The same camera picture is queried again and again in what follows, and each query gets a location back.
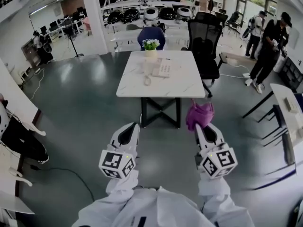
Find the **gray floor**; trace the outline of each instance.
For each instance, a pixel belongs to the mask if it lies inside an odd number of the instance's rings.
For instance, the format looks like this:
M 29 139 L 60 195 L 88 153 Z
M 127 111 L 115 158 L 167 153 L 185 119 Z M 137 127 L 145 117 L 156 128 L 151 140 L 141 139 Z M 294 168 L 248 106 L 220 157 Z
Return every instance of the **gray floor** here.
M 63 167 L 76 171 L 96 199 L 105 197 L 108 183 L 108 178 L 98 169 L 101 151 L 112 133 L 124 124 L 137 122 L 141 111 L 139 99 L 116 97 L 128 57 L 129 52 L 121 52 L 49 64 L 45 66 L 45 76 L 32 100 L 43 112 L 38 127 L 47 133 L 46 137 L 38 137 L 50 155 L 50 161 L 43 168 Z M 220 72 L 240 77 L 246 71 L 223 65 Z M 41 77 L 42 73 L 27 83 L 25 94 L 29 98 Z M 285 227 L 288 213 L 303 193 L 302 181 L 294 176 L 263 190 L 249 190 L 293 169 L 289 167 L 265 175 L 285 165 L 282 145 L 262 147 L 261 138 L 277 127 L 276 120 L 256 123 L 271 109 L 274 97 L 246 119 L 241 118 L 270 91 L 269 83 L 281 84 L 276 73 L 271 73 L 265 81 L 264 94 L 259 95 L 252 86 L 246 87 L 243 79 L 221 76 L 211 87 L 214 96 L 210 101 L 215 108 L 212 123 L 234 148 L 239 162 L 225 178 L 236 204 L 249 209 L 257 227 Z M 196 101 L 202 104 L 208 99 Z M 198 148 L 193 133 L 185 125 L 190 105 L 190 99 L 182 100 L 181 129 L 157 120 L 141 130 L 139 184 L 161 185 L 200 204 L 194 161 Z M 172 117 L 174 112 L 174 107 L 167 109 Z M 21 184 L 20 191 L 21 199 L 36 213 L 22 216 L 28 226 L 70 226 L 78 211 L 91 203 L 87 189 L 73 174 L 57 170 L 36 172 L 24 165 L 24 175 L 34 183 L 32 187 Z

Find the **purple cloth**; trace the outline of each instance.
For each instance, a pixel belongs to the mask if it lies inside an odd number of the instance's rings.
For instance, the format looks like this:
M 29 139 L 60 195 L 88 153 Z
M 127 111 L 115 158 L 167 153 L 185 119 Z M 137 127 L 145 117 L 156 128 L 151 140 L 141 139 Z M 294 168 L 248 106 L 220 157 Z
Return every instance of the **purple cloth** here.
M 213 117 L 214 107 L 212 103 L 198 105 L 194 102 L 186 116 L 188 130 L 194 131 L 196 123 L 202 128 L 205 128 L 211 122 Z

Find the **white protective suit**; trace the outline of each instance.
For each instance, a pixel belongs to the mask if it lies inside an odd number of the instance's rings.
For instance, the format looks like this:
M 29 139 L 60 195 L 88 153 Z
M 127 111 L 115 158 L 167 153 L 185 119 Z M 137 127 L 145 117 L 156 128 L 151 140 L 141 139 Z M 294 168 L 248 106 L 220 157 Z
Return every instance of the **white protective suit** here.
M 187 197 L 162 187 L 133 190 L 138 185 L 138 171 L 133 170 L 126 180 L 110 180 L 108 197 L 82 209 L 72 227 L 254 227 L 247 209 L 235 206 L 222 177 L 200 176 L 202 212 Z

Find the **pink fabric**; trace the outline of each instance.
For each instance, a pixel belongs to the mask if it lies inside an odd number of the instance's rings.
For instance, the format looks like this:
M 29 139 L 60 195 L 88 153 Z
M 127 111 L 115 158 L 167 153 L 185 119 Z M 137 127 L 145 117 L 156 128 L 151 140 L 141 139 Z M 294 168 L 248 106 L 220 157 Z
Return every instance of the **pink fabric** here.
M 186 116 L 188 130 L 194 131 L 196 123 L 202 128 L 205 128 L 211 122 L 213 117 L 214 107 L 212 103 L 198 105 L 194 102 Z
M 84 23 L 86 30 L 91 30 L 90 29 L 90 24 L 89 24 L 89 18 L 86 17 L 85 19 L 82 20 L 82 22 Z

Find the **potted plant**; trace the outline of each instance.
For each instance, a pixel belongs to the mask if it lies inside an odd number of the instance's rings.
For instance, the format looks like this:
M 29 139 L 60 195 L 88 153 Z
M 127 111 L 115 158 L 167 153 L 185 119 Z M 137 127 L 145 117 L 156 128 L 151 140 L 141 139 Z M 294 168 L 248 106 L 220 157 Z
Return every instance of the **potted plant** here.
M 156 48 L 160 45 L 159 40 L 151 40 L 151 39 L 146 39 L 143 40 L 142 46 L 144 47 L 146 51 L 146 56 L 147 57 L 157 57 L 157 50 Z

